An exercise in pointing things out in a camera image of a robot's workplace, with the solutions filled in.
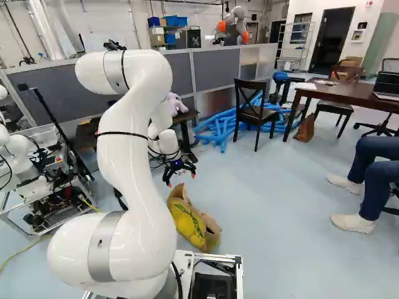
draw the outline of gray floor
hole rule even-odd
[[[335,138],[337,116],[321,113],[309,143],[292,138],[283,143],[281,134],[270,140],[263,133],[255,153],[255,132],[247,131],[237,143],[228,143],[225,154],[213,145],[199,146],[194,149],[197,177],[172,179],[174,186],[185,182],[196,207],[223,228],[216,252],[243,256],[245,298],[397,298],[399,219],[383,214],[370,235],[343,232],[329,221],[331,213],[357,212],[362,200],[325,180],[329,172],[347,173],[356,141],[366,131],[352,128],[362,114],[357,110],[340,140]],[[383,117],[368,120],[378,123]],[[118,209],[112,188],[98,172],[96,177],[101,209]],[[161,173],[154,180],[166,198],[170,189]],[[0,236],[0,260],[29,244],[3,223]],[[47,243],[18,256],[0,273],[0,299],[81,298],[82,291],[51,273]],[[178,248],[194,250],[181,237]]]

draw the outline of computer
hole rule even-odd
[[[399,73],[379,72],[373,94],[380,100],[399,102]]]

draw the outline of blue storage bin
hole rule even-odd
[[[165,42],[167,44],[176,43],[176,36],[174,34],[165,34]]]
[[[177,17],[177,26],[187,26],[187,17]]]
[[[147,22],[148,22],[148,26],[149,27],[154,27],[154,26],[160,26],[161,25],[159,17],[149,17],[147,19]]]
[[[166,16],[163,18],[166,19],[166,24],[168,26],[177,26],[177,16]]]

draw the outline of window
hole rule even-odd
[[[304,44],[307,33],[312,20],[312,13],[310,14],[296,14],[291,32],[291,44]]]

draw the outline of brown paper bag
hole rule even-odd
[[[220,226],[210,215],[193,206],[184,183],[170,192],[166,203],[177,231],[200,251],[209,253],[219,244]]]
[[[299,125],[298,132],[294,138],[300,142],[309,142],[314,136],[314,113],[310,114]]]

